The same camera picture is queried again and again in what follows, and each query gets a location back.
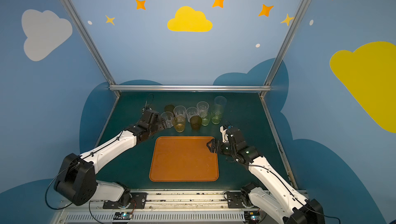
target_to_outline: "blue wall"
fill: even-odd
[[[396,134],[370,117],[329,65],[341,50],[354,52],[376,41],[396,44],[395,2],[312,0],[265,97],[297,183],[342,223],[396,219]],[[374,67],[381,60],[362,58],[361,64]],[[377,82],[371,74],[359,84],[370,85],[373,95],[372,85],[396,90],[396,81]]]
[[[39,15],[54,13],[60,19],[66,19],[62,22],[72,27],[71,36],[39,61],[33,61],[24,50],[27,35],[21,20],[28,9],[37,10]],[[80,139],[80,125],[95,124],[96,129],[90,132],[94,140],[97,139],[115,95],[106,88],[108,85],[99,87],[101,90],[96,88],[103,86],[105,78],[59,0],[0,0],[0,13],[0,216],[11,212],[12,197],[19,201],[33,201],[29,204],[35,209],[21,211],[18,214],[21,219],[34,220],[33,211],[39,210],[42,212],[38,214],[42,213],[49,221],[53,211],[48,211],[44,204],[43,185],[50,181],[44,179],[56,176],[66,155],[79,154],[80,143],[85,148],[85,143],[88,147],[93,146],[92,141]],[[44,15],[31,28],[52,25],[46,17]],[[37,46],[32,53],[43,49],[40,47],[42,41],[45,38],[34,39]],[[86,103],[95,88],[95,92],[102,92],[102,102],[91,99]],[[82,118],[83,108],[86,113],[95,109],[99,114]],[[7,223],[21,223],[18,219],[12,220]],[[45,223],[42,220],[37,219],[37,223]]]
[[[278,52],[300,0],[72,0],[116,82],[212,85],[226,73],[248,73]],[[274,6],[269,16],[263,4]],[[189,6],[205,14],[208,32],[175,32],[167,27]],[[107,22],[107,17],[114,18]],[[260,80],[249,81],[260,85]]]

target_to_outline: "table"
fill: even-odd
[[[148,92],[121,93],[99,144],[110,140],[125,127],[139,120],[148,94]],[[242,131],[249,146],[255,146],[275,170],[287,182],[290,182],[257,93],[154,92],[153,94],[154,100],[150,107],[160,114],[164,112],[164,107],[168,104],[183,105],[188,108],[196,106],[200,101],[206,101],[211,106],[216,96],[224,96],[227,99],[227,106],[220,124],[210,123],[208,126],[202,126],[199,131],[193,131],[187,122],[186,129],[182,133],[176,132],[174,128],[159,132],[150,140],[123,152],[109,162],[97,174],[97,180],[121,182],[132,189],[239,190],[250,182],[256,182],[265,189],[262,183],[242,165],[232,162],[231,157],[224,155],[218,156],[219,178],[216,181],[152,182],[150,180],[151,160],[158,137],[212,136],[221,139],[220,125],[228,121]]]

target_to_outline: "orange tray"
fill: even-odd
[[[206,147],[213,137],[159,137],[150,179],[154,182],[202,182],[219,178],[217,154]]]

